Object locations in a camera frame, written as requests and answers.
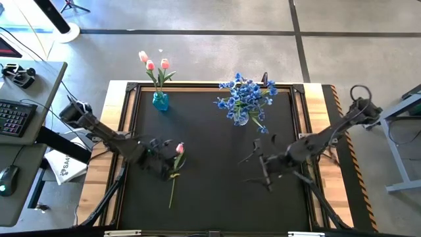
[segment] flower bouquet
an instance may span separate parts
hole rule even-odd
[[[148,56],[144,51],[139,52],[140,61],[144,62],[146,65],[146,74],[152,79],[153,85],[155,86],[155,93],[153,94],[153,105],[155,108],[161,111],[166,111],[168,109],[168,95],[162,92],[162,85],[167,80],[171,80],[171,77],[176,73],[171,72],[166,75],[166,69],[170,67],[170,63],[168,59],[163,59],[161,61],[161,67],[164,71],[158,68],[158,80],[153,75],[153,70],[155,69],[155,65],[153,64],[152,60],[149,60]]]
[[[266,95],[276,95],[278,90],[274,87],[275,82],[269,80],[267,89],[261,90],[260,86],[252,80],[244,79],[240,73],[235,75],[235,80],[219,84],[219,88],[228,88],[231,97],[219,98],[215,103],[219,109],[227,109],[227,118],[234,120],[234,126],[247,124],[249,118],[259,126],[257,130],[261,133],[269,133],[268,129],[261,125],[260,121],[265,118],[263,106],[271,105],[272,99]]]

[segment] concrete floor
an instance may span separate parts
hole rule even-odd
[[[61,8],[62,1],[53,2]],[[288,0],[75,2],[91,13],[68,10],[63,16],[84,29],[293,31]],[[421,32],[417,0],[295,0],[295,6],[303,32]],[[367,85],[383,108],[417,86],[420,43],[421,38],[303,37],[311,82],[335,85],[344,109],[354,84]],[[99,117],[109,80],[147,80],[137,55],[141,50],[156,62],[168,58],[178,71],[174,80],[227,80],[237,71],[259,79],[267,71],[277,82],[303,81],[294,36],[82,34],[71,43],[55,43],[48,59],[69,64],[64,83]],[[59,93],[64,95],[64,88]],[[57,96],[54,111],[66,104]],[[57,120],[53,128],[66,131]],[[401,178],[381,128],[354,127],[350,133],[380,231],[420,236],[421,188],[385,191]],[[420,178],[421,162],[411,162],[410,172]],[[53,207],[51,212],[24,210],[15,227],[0,232],[71,226],[81,190],[79,184],[46,184],[40,201]]]

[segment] metal stand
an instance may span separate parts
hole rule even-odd
[[[395,192],[399,190],[407,190],[411,188],[419,188],[421,187],[421,180],[409,180],[407,171],[405,170],[405,166],[402,162],[401,155],[399,154],[398,144],[393,142],[389,137],[389,124],[392,120],[405,120],[405,119],[413,119],[411,117],[398,117],[401,113],[408,111],[410,108],[416,106],[417,104],[421,103],[421,95],[415,93],[408,97],[406,100],[400,102],[398,105],[394,106],[390,110],[383,111],[380,115],[380,118],[371,125],[365,126],[365,129],[370,130],[372,127],[381,124],[383,127],[383,131],[386,135],[387,142],[389,147],[392,151],[393,157],[395,158],[395,162],[399,172],[401,173],[401,177],[403,182],[400,184],[394,184],[391,186],[386,186],[386,190],[388,192]]]
[[[39,130],[36,142],[47,144],[52,149],[56,149],[85,164],[87,164],[87,161],[89,161],[89,158],[91,157],[90,151],[74,144],[44,126]]]
[[[88,12],[88,13],[90,13],[90,12],[91,12],[90,10],[88,10],[88,9],[86,9],[86,8],[83,8],[83,7],[81,7],[81,6],[78,6],[78,5],[74,4],[74,3],[72,3],[72,2],[71,2],[72,0],[64,0],[64,1],[66,1],[66,4],[65,4],[65,5],[64,5],[64,7],[61,9],[60,13],[63,13],[63,12],[64,12],[64,10],[68,10],[68,9],[71,9],[71,8],[77,8],[77,9],[80,9],[80,10],[86,11],[86,12]]]

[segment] pink tulip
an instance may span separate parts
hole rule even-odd
[[[140,58],[140,61],[144,63],[146,63],[147,60],[149,59],[144,51],[139,52],[139,58]]]
[[[153,69],[155,69],[155,65],[153,64],[153,61],[152,60],[146,61],[146,69],[147,70],[153,70]]]
[[[177,148],[176,148],[176,151],[179,154],[184,153],[184,144],[183,143],[178,144]]]
[[[161,67],[162,69],[168,69],[170,67],[170,62],[168,62],[168,59],[163,59],[161,61]]]

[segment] glass vase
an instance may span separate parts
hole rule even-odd
[[[238,113],[234,114],[234,122],[238,126],[244,126],[249,122],[249,113],[246,113],[244,117],[238,115]]]
[[[160,111],[168,109],[168,95],[162,92],[155,92],[153,94],[152,104]]]

